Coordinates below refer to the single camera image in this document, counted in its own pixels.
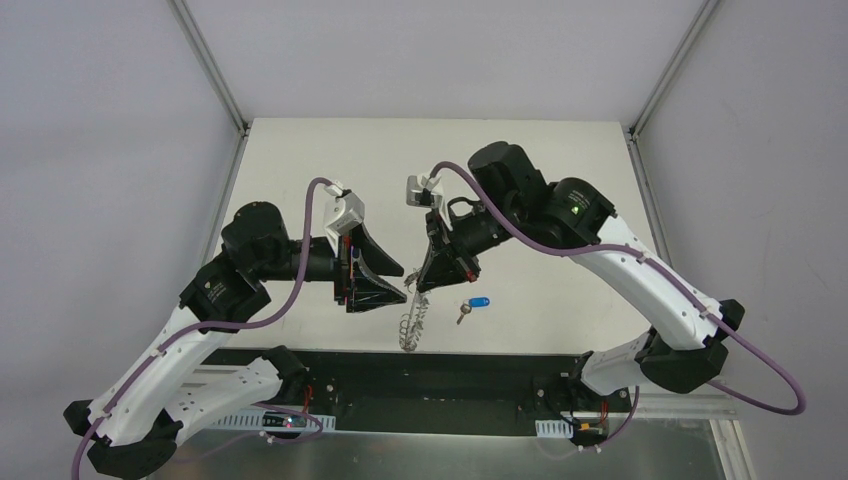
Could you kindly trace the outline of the aluminium frame post left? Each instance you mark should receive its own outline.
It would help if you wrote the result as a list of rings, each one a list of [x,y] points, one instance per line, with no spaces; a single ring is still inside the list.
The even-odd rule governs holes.
[[[201,70],[240,137],[248,135],[250,122],[245,118],[202,29],[185,0],[168,0],[176,22],[185,36]]]

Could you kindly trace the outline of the silver key on loose tag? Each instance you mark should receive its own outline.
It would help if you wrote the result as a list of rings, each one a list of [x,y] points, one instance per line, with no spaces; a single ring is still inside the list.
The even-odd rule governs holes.
[[[473,308],[471,305],[467,303],[463,303],[459,308],[459,316],[456,320],[456,324],[460,325],[463,319],[472,312]]]

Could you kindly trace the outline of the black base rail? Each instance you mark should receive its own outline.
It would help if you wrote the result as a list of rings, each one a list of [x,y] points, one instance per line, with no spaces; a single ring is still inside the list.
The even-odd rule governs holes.
[[[343,432],[525,437],[539,421],[603,407],[626,415],[633,395],[602,398],[568,377],[574,355],[295,350],[302,377],[274,405],[332,416]]]

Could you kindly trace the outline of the aluminium frame post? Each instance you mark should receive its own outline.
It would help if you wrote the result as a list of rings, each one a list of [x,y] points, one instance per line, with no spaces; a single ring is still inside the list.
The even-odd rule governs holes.
[[[722,0],[704,0],[700,2],[692,21],[675,47],[671,57],[663,67],[646,101],[635,120],[628,127],[628,134],[636,142],[647,128],[664,97],[671,91],[673,83],[682,72],[690,54],[696,48],[700,38],[707,30],[715,13],[724,4]]]
[[[168,0],[176,22],[185,36],[201,70],[240,137],[248,135],[250,122],[245,118],[202,29],[185,0]]]

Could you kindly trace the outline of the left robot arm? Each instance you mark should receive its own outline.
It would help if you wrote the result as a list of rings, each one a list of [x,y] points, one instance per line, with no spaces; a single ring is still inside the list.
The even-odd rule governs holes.
[[[195,369],[269,303],[267,281],[329,282],[335,301],[349,313],[405,302],[391,284],[403,267],[369,235],[360,202],[347,195],[330,207],[341,232],[300,240],[290,238],[271,203],[252,202],[236,212],[223,228],[221,252],[180,294],[148,351],[100,397],[65,409],[69,427],[83,438],[81,457],[98,473],[144,478],[225,416],[257,402],[288,405],[303,396],[305,366],[284,346],[222,380],[183,389]]]

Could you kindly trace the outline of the aluminium frame post right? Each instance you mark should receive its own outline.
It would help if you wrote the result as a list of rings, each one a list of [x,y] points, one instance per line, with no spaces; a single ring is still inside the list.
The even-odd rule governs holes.
[[[704,0],[700,2],[692,21],[675,47],[671,57],[663,67],[646,101],[635,120],[628,127],[628,134],[636,142],[647,128],[664,97],[671,91],[673,83],[682,72],[690,54],[696,48],[700,38],[707,30],[715,13],[724,4],[722,0]]]

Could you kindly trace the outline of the round metal key ring plate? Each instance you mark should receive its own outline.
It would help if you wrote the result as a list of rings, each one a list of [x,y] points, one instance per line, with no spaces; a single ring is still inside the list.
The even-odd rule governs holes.
[[[407,313],[403,314],[399,321],[398,343],[402,351],[414,352],[421,339],[424,319],[429,309],[427,293],[421,293],[417,289],[417,281],[420,270],[415,269],[404,280],[404,286],[409,294],[410,306]]]

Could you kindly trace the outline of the blue key tag loose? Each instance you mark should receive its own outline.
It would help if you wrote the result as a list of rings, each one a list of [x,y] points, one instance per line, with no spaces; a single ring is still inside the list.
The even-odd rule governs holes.
[[[470,298],[467,301],[467,305],[471,309],[484,308],[490,305],[490,299],[488,297],[474,297]]]

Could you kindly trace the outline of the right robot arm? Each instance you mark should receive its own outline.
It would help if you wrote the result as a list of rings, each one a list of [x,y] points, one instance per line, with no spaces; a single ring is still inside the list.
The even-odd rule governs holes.
[[[479,256],[509,239],[570,258],[595,274],[648,322],[647,332],[580,357],[569,374],[569,400],[595,408],[624,387],[651,383],[686,394],[714,380],[728,356],[725,339],[744,307],[701,294],[639,240],[614,205],[585,180],[545,180],[525,150],[497,141],[461,170],[477,194],[456,215],[436,173],[407,180],[406,201],[426,209],[429,239],[416,289],[476,281]]]

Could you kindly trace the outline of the aluminium rail right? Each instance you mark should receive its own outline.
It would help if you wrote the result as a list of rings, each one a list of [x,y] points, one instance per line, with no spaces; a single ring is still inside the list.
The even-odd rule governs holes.
[[[733,401],[721,395],[640,394],[635,410],[638,418],[733,420],[737,409]]]

